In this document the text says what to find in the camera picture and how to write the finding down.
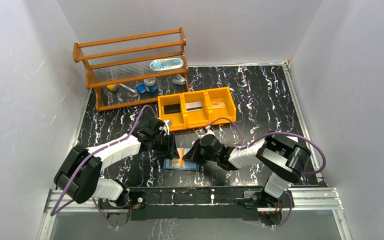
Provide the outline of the orange card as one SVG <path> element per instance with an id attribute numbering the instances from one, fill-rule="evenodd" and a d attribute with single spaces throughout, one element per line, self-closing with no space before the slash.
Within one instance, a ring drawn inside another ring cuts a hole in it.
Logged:
<path id="1" fill-rule="evenodd" d="M 171 160 L 171 166 L 175 168 L 183 168 L 185 166 L 185 161 L 183 160 L 183 156 L 185 155 L 185 149 L 177 148 L 177 152 L 179 157 L 173 158 Z"/>

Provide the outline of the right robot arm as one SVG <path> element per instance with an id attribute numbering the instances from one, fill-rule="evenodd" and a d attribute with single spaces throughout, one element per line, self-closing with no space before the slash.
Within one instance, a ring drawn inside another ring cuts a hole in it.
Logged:
<path id="1" fill-rule="evenodd" d="M 311 159 L 311 151 L 292 137 L 289 132 L 269 132 L 244 146 L 222 144 L 214 134 L 197 139 L 192 148 L 182 157 L 184 160 L 204 165 L 215 162 L 226 171 L 236 171 L 247 166 L 262 164 L 272 172 L 263 190 L 262 197 L 278 200 L 292 185 L 300 181 Z"/>

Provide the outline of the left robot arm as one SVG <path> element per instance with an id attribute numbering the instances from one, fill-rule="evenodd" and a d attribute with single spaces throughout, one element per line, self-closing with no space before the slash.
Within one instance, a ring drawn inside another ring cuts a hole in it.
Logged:
<path id="1" fill-rule="evenodd" d="M 110 142 L 89 148 L 78 144 L 68 153 L 53 182 L 78 204 L 91 198 L 106 199 L 124 208 L 130 201 L 130 189 L 116 179 L 102 178 L 102 170 L 143 152 L 156 158 L 178 158 L 171 125 L 171 120 L 150 117 L 140 121 L 131 134 Z"/>

